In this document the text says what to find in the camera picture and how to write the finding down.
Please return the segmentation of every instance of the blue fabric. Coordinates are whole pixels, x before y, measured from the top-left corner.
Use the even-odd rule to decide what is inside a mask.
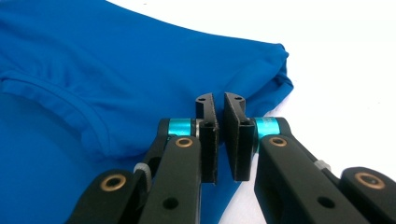
[[[132,170],[162,118],[225,91],[257,117],[292,90],[280,44],[210,35],[92,0],[0,1],[0,220],[62,223],[96,175]],[[237,184],[203,185],[216,223]]]

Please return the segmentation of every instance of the screw hole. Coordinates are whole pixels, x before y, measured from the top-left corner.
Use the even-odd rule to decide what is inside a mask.
[[[320,203],[323,207],[326,207],[326,208],[334,208],[335,207],[335,203],[327,197],[318,197],[318,203]]]
[[[124,175],[109,175],[101,183],[101,189],[104,191],[114,191],[122,188],[126,183]]]
[[[178,200],[176,198],[167,198],[163,201],[163,207],[168,210],[173,210],[178,207]]]
[[[178,147],[190,147],[192,145],[192,140],[190,138],[179,138],[176,140],[176,145]]]
[[[274,145],[274,146],[277,146],[277,147],[284,147],[285,145],[288,144],[288,142],[285,139],[280,138],[280,137],[272,137],[272,138],[270,138],[270,143],[272,145]]]
[[[360,172],[355,174],[355,178],[365,187],[370,189],[383,189],[385,187],[384,181],[375,175]]]

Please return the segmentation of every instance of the zip tie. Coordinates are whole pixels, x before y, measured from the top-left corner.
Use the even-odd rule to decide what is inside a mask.
[[[329,171],[332,170],[332,167],[330,167],[329,164],[327,164],[325,161],[315,161],[314,164],[319,168],[319,170],[323,170],[323,169],[328,169]]]
[[[148,188],[148,192],[151,189],[151,170],[149,168],[149,166],[143,162],[139,162],[135,167],[134,167],[134,173],[136,172],[136,170],[141,170],[145,173],[145,177],[146,177],[146,185]]]

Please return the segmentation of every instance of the black plastic arm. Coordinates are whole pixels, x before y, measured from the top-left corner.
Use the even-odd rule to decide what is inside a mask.
[[[199,223],[200,154],[201,144],[195,137],[169,140],[139,224]]]
[[[261,140],[255,193],[268,223],[368,223],[298,144]]]

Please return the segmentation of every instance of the white surface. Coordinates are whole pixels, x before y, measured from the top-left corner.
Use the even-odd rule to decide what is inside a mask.
[[[396,180],[392,1],[112,2],[193,30],[283,44],[295,89],[269,116],[285,117],[335,175],[364,166]],[[263,222],[252,183],[242,184],[221,223]]]

